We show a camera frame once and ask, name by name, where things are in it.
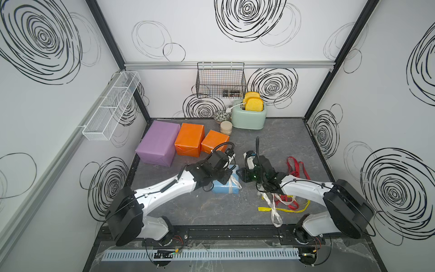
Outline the blue gift box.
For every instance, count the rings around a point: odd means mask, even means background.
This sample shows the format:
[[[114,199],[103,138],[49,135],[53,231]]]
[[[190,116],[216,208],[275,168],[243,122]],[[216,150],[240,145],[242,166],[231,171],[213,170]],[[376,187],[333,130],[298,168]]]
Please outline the blue gift box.
[[[214,180],[213,181],[212,192],[214,192],[214,193],[221,193],[221,194],[229,194],[228,193],[227,183],[226,184],[222,184],[220,181]]]

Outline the orange box red ribbon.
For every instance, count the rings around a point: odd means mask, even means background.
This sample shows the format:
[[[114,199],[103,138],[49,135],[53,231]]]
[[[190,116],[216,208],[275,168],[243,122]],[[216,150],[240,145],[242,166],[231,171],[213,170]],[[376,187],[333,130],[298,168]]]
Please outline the orange box red ribbon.
[[[204,138],[205,127],[203,125],[183,123],[174,143],[177,155],[200,157],[201,143]]]

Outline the purple gift box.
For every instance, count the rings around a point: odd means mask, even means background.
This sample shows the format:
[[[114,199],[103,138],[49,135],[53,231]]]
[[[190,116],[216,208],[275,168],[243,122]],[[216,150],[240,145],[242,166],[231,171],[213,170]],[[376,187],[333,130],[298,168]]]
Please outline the purple gift box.
[[[174,143],[180,129],[180,124],[154,121],[136,148],[136,154],[146,164],[170,167],[176,153]]]

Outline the yellow ribbon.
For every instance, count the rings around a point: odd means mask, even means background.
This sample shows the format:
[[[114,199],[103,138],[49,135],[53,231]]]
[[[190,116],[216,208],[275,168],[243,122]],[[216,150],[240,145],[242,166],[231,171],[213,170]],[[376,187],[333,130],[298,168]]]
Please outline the yellow ribbon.
[[[282,209],[282,208],[276,208],[277,211],[283,211],[285,213],[303,213],[310,205],[310,201],[307,201],[306,203],[303,204],[302,209],[296,209],[296,210],[292,210],[292,209]],[[258,207],[258,211],[261,212],[269,212],[272,211],[272,207]]]

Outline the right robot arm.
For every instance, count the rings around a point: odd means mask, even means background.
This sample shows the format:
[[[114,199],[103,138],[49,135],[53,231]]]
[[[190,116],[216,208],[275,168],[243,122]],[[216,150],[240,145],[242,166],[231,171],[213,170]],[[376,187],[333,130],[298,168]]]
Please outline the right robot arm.
[[[273,226],[279,228],[284,224],[278,213],[279,203],[288,206],[299,197],[325,207],[321,213],[303,215],[295,224],[293,235],[298,243],[308,244],[312,239],[331,233],[359,239],[367,229],[374,229],[371,224],[374,208],[349,182],[342,179],[315,181],[309,175],[301,177],[303,166],[298,161],[289,164],[287,172],[278,172],[260,155],[259,141],[255,150],[243,154],[243,159],[237,174],[241,181],[255,183],[270,209]]]

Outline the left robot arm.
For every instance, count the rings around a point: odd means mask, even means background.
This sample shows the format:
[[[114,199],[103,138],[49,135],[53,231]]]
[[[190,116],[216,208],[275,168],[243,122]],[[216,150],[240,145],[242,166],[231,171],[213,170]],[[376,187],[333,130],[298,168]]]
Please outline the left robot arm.
[[[115,245],[125,246],[135,239],[151,239],[166,246],[175,237],[174,228],[165,216],[155,218],[149,213],[166,202],[205,188],[219,181],[225,184],[235,168],[234,151],[212,151],[204,160],[183,166],[180,172],[150,187],[132,190],[122,188],[105,213],[105,223]]]

